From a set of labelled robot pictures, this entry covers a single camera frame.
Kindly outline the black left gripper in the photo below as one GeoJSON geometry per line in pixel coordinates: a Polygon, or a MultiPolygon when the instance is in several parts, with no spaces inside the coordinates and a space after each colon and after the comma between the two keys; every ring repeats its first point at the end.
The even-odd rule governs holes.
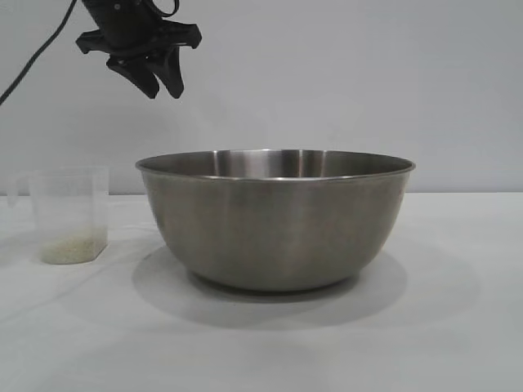
{"type": "Polygon", "coordinates": [[[143,59],[128,58],[162,52],[156,75],[173,98],[181,97],[185,85],[179,47],[198,47],[202,41],[198,25],[169,20],[173,14],[160,11],[152,1],[84,1],[83,5],[97,29],[77,38],[82,53],[101,51],[111,55],[107,67],[154,99],[159,93],[156,77],[143,59]]]}

